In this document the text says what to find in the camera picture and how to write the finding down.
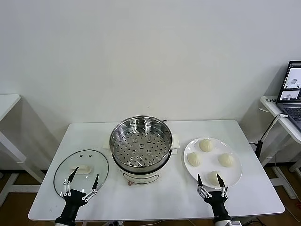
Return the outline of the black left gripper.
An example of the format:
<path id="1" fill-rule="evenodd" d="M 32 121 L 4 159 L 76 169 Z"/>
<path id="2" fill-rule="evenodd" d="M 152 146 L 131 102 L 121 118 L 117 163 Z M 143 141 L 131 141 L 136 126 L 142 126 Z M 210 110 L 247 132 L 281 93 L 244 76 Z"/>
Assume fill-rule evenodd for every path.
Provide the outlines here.
<path id="1" fill-rule="evenodd" d="M 55 223 L 75 223 L 79 208 L 85 205 L 87 201 L 97 194 L 99 174 L 97 174 L 92 189 L 88 194 L 71 189 L 71 183 L 78 169 L 79 167 L 76 167 L 69 177 L 63 182 L 62 195 L 65 200 L 65 206 L 61 215 L 55 220 Z"/>

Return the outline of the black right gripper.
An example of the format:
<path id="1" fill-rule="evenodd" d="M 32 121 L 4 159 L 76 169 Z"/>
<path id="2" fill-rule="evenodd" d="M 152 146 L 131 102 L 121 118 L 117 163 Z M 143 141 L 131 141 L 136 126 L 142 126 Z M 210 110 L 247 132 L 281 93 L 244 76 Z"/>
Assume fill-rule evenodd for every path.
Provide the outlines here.
<path id="1" fill-rule="evenodd" d="M 228 187 L 225 185 L 220 175 L 216 174 L 221 191 L 208 192 L 202 183 L 201 177 L 198 174 L 198 194 L 204 198 L 204 201 L 208 203 L 213 211 L 214 220 L 229 220 L 229 213 L 227 212 L 224 203 L 227 201 Z"/>

